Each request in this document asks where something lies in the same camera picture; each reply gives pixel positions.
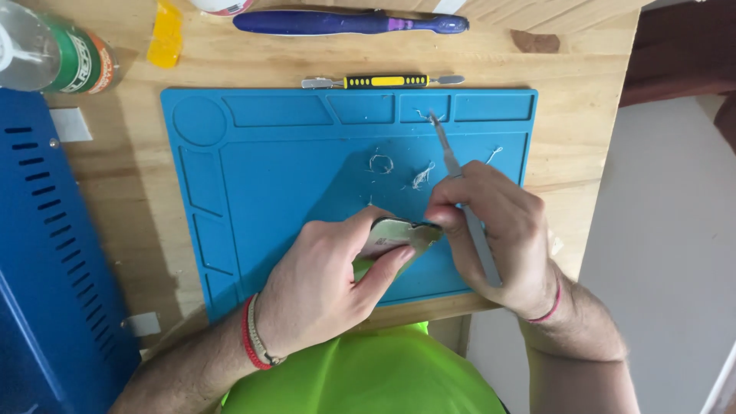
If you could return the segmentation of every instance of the blue silicone mat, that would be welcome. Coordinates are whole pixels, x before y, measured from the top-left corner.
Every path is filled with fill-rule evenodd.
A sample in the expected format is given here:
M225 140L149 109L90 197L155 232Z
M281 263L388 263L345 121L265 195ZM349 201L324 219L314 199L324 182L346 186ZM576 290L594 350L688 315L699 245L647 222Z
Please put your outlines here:
M309 220L344 220L372 201L422 221L447 170L420 113L443 121L460 164L502 147L491 165L522 185L537 91L166 89L161 105L212 321L263 288ZM374 155L391 158L390 173L383 157L370 171ZM443 239L379 306L469 291Z

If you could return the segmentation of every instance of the wooden desk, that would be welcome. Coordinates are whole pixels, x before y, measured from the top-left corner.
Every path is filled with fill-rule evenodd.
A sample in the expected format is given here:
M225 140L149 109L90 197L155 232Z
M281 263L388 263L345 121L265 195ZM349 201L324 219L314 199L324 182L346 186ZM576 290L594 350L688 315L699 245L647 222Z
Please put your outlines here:
M28 0L76 16L116 48L124 79L96 96L49 96L80 106L94 140L64 144L131 314L158 312L163 331L203 299L159 93L169 86L298 88L307 76L413 72L463 74L467 88L536 88L537 121L526 188L548 207L565 247L555 259L576 278L587 241L638 12L561 36L554 55L521 53L509 31L472 24L461 35L395 32L290 38L239 32L227 18L185 13L184 51L174 69L146 62L151 0ZM488 309L474 294L377 309L366 326ZM202 318L195 318L201 326ZM144 346L159 336L145 338Z

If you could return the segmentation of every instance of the fingernail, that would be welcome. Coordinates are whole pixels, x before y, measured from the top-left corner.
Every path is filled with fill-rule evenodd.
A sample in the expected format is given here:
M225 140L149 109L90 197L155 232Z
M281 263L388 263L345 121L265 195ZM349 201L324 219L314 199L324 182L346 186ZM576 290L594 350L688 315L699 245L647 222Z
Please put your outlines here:
M417 249L413 247L404 248L404 251L401 252L401 256L399 257L403 261L407 261L411 259L411 257L417 252Z

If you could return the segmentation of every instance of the red string bracelet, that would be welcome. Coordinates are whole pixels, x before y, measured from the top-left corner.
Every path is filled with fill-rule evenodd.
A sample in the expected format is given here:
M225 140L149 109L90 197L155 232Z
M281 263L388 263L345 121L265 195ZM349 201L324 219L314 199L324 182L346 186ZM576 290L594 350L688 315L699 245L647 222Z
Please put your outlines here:
M561 292L562 292L562 287L559 285L559 279L558 278L555 278L555 281L557 281L557 293L555 294L555 297L554 297L554 305L552 305L552 310L550 310L549 312L547 312L546 315L544 315L542 317L538 317L537 319L527 319L526 320L527 322L529 322L529 323L540 323L540 322L544 322L545 320L547 320L550 317L552 317L552 314L554 313L554 311L557 310L557 307L559 306L559 298L560 298L560 295L561 295Z
M256 355L255 351L253 350L253 345L251 345L250 343L250 331L248 329L248 308L250 305L250 301L252 300L253 296L248 298L248 300L245 301L245 306L243 306L243 320L240 322L240 330L241 334L243 335L243 346L245 347L245 352L248 354L248 359L250 359L250 362L253 364L253 366L258 368L259 370L267 370L271 368L271 365L263 363L258 358L258 355Z

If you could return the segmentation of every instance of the neon green shirt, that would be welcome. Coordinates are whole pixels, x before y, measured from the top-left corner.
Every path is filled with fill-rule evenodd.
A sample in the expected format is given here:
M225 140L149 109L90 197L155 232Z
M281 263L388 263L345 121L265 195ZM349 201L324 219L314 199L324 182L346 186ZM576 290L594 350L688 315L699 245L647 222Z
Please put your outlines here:
M470 362L427 323L346 334L238 381L222 414L503 414Z

